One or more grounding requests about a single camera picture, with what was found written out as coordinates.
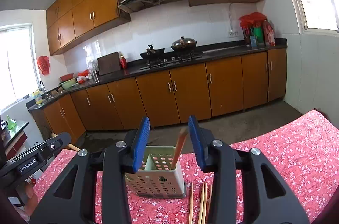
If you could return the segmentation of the person's left hand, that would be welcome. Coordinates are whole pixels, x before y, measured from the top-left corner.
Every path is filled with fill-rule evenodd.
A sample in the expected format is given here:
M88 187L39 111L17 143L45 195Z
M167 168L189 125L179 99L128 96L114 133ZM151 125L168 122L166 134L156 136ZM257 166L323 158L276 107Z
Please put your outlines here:
M24 211L25 211L26 219L29 219L30 216L35 211L36 207L38 206L39 199L34 192L33 186L29 184L28 182L25 182L25 193L26 193L28 201L26 205L24 206Z

